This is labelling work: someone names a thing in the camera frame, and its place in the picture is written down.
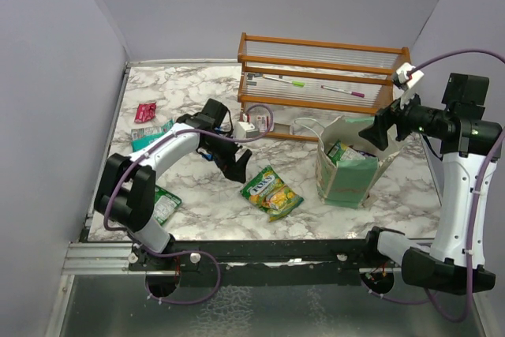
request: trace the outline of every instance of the wooden rack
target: wooden rack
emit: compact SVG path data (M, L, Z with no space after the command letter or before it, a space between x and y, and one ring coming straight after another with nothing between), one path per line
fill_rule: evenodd
M242 110L247 103L266 103L375 114L393 101L391 74L402 63L410 62L410 53L407 47L369 47L242 33L238 61L242 64L238 89ZM253 86L248 85L248 74L255 73L305 85L296 87L262 77L253 79ZM321 85L362 92L365 98L324 90ZM317 140L286 133L270 133L270 137Z

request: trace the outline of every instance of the green marker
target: green marker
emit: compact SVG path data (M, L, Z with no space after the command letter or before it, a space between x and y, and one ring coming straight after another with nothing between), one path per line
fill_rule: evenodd
M300 81L289 81L287 79L267 77L265 75L263 75L263 78L268 79L270 81L277 81L277 82L283 82L283 83L291 83L293 86L297 86L297 87L304 87L305 86L305 83L304 82L300 82Z

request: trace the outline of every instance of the red packet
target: red packet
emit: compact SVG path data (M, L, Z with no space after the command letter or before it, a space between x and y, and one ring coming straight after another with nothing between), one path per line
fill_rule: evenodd
M148 122L155 117L156 103L140 104L135 115L135 122Z

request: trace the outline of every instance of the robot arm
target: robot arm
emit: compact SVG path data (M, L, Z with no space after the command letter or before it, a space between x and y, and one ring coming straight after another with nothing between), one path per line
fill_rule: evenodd
M181 157L190 152L200 153L206 160L215 162L225 178L231 181L245 183L245 168L252 153L245 150L239 160L235 153L241 148L234 142L219 139L219 128L223 123L228 108L220 102L209 99L201 112L194 115L181 116L174 126L166 133L174 135L157 148L158 141L146 148L128 156L113 154L107 160L99 188L96 194L94 208L106 212L112 193L126 169L145 156L138 166L130 173L127 180L132 182L131 188L121 187L110 209L110 219L123 225L129 233L150 250L161 253L173 239L152 217L154 211L155 183ZM211 135L178 132L188 129L206 130Z
M396 83L405 90L403 96L380 110L373 125L360 132L361 137L381 150L387 147L387 131L393 125L396 125L397 140L419 132L442 142L442 211L431 249L412 243L394 230L375 227L367 236L375 253L389 257L401 266L402 278L407 284L464 294L468 225L474 223L473 292L494 287L495 275L484 270L482 234L487 191L501 149L484 175L475 220L472 220L471 210L477 175L502 131L499 124L481 120L488 82L488 78L452 73L442 100L446 105L444 110L423 107L419 95L411 91L415 83Z

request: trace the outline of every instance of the marble table surface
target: marble table surface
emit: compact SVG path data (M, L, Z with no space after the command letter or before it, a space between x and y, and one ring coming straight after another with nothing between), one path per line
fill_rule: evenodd
M239 77L240 66L231 64L132 68L110 154L128 155L132 152L132 128L163 125L170 118L193 114L201 110L209 97L229 107L236 120L240 110L237 102ZM138 104L153 102L157 104L156 117L142 125L135 124L133 119ZM287 115L285 111L277 114L282 118ZM311 110L295 108L295 114L315 117ZM326 112L316 116L327 124L337 115ZM371 194L377 197L375 203L359 209L321 203L314 169L316 144L265 138L249 144L248 148L252 150L248 180L270 164L305 201L286 218L269 223L265 213L240 195L242 184L226 180L214 163L191 153L175 163L157 182L183 201L164 225L176 239L363 238L373 226L400 230L410 238L435 235L440 201L419 138L410 140L374 185ZM122 232L105 230L103 217L95 212L88 240L121 241L128 238Z

